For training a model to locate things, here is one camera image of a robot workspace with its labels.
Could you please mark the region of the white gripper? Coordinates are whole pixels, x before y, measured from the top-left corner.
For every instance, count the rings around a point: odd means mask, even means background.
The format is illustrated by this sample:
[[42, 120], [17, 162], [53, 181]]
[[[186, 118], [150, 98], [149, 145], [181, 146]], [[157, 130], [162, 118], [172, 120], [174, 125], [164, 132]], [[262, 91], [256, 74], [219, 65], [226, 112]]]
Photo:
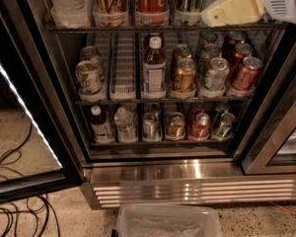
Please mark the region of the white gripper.
[[259, 21], [265, 10], [273, 20], [296, 25], [296, 0], [216, 0], [201, 19], [211, 28], [243, 25]]

